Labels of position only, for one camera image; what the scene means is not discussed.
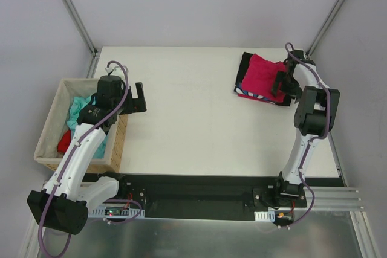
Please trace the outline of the teal t shirt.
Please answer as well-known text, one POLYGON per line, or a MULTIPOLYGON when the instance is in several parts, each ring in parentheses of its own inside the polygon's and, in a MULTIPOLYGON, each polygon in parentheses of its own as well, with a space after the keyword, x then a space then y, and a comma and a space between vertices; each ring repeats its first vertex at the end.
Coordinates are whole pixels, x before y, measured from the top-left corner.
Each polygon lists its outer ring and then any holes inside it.
MULTIPOLYGON (((71 137, 75 133, 75 128, 77 126, 77 119, 79 117, 80 111, 91 101, 91 96, 87 98, 83 97, 73 97, 73 103, 69 108, 69 118, 66 122, 69 130, 71 131, 71 137)), ((102 159, 105 156, 105 149, 107 144, 108 137, 106 136, 104 140, 100 143, 97 150, 94 153, 93 159, 102 159)))

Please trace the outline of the patterned t shirt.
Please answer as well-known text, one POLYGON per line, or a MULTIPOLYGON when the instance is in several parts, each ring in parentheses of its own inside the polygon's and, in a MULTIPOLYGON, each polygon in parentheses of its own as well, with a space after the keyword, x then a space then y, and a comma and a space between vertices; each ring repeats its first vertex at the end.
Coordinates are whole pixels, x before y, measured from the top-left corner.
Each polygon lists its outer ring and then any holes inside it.
POLYGON ((262 95, 243 90, 239 85, 235 86, 233 91, 239 97, 243 97, 243 98, 247 98, 247 99, 251 99, 251 100, 257 100, 257 101, 266 102, 266 103, 271 103, 274 105, 276 104, 273 100, 270 100, 269 98, 266 98, 262 95))

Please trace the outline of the wicker basket with cloth liner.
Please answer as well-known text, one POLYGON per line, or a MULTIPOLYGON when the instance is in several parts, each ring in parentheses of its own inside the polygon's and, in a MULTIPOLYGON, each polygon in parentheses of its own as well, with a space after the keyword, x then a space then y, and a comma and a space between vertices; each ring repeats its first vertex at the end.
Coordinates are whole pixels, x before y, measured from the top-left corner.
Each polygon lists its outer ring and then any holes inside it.
MULTIPOLYGON (((34 160, 39 164, 56 170, 63 155, 57 145, 68 130, 66 121, 74 97, 89 97, 97 92, 97 79, 62 79, 53 99, 50 111, 39 138, 34 160)), ((125 142, 128 116, 121 115, 110 128, 103 158, 93 159, 87 173, 119 172, 125 142)))

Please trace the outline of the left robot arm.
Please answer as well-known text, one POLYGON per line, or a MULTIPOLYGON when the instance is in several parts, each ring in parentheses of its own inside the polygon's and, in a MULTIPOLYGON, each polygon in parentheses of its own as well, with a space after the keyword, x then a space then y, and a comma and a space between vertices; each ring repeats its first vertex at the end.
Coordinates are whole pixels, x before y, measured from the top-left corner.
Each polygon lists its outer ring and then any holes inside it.
POLYGON ((96 91, 79 112, 71 143, 58 168, 42 190, 31 191, 27 198, 39 228, 79 234, 90 212, 108 199, 121 203, 127 198, 127 187, 113 177, 103 176, 86 189, 81 183, 95 151, 118 117, 146 111, 143 84, 137 82, 135 88, 137 97, 119 76, 98 79, 96 91))

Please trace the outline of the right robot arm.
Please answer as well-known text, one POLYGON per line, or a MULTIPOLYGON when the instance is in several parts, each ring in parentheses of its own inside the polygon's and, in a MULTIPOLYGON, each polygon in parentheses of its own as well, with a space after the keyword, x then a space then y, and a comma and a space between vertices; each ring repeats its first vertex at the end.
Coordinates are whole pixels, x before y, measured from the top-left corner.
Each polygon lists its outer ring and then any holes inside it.
POLYGON ((260 207, 302 200, 305 172, 332 129, 339 91, 292 51, 284 62, 208 51, 146 67, 149 109, 132 120, 131 167, 167 175, 275 175, 260 207))

